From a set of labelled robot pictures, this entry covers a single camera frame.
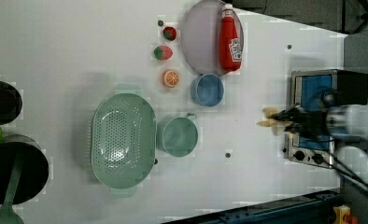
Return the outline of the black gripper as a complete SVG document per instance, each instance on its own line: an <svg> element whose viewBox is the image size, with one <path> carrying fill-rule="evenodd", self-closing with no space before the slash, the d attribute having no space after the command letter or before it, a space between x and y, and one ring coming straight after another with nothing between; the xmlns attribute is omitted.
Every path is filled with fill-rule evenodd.
<svg viewBox="0 0 368 224"><path fill-rule="evenodd" d="M309 139L318 139L327 135L326 124L327 113L321 110L301 112L299 106L292 106L280 111L272 116L272 119L279 121L295 121L285 128L286 133L298 133L300 136Z"/></svg>

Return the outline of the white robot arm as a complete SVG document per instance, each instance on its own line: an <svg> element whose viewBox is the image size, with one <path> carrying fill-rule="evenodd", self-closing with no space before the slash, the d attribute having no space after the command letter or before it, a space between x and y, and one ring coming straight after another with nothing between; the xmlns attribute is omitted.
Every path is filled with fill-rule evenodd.
<svg viewBox="0 0 368 224"><path fill-rule="evenodd" d="M278 111L263 111L267 124L282 127L283 132L298 134L312 142L329 136L335 141L359 143L368 154L368 105L337 105L306 111L299 105Z"/></svg>

